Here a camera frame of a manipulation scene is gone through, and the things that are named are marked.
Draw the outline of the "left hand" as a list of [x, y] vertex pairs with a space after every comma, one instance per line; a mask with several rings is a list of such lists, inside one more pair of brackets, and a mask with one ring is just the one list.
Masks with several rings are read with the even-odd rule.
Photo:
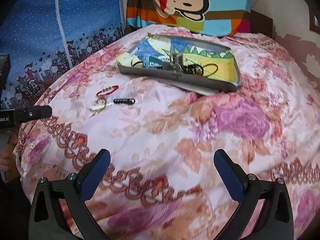
[[16, 167], [16, 160], [13, 155], [16, 144], [17, 137], [15, 134], [11, 134], [9, 142], [1, 151], [0, 168], [1, 171], [4, 172], [5, 182], [20, 178], [20, 173]]

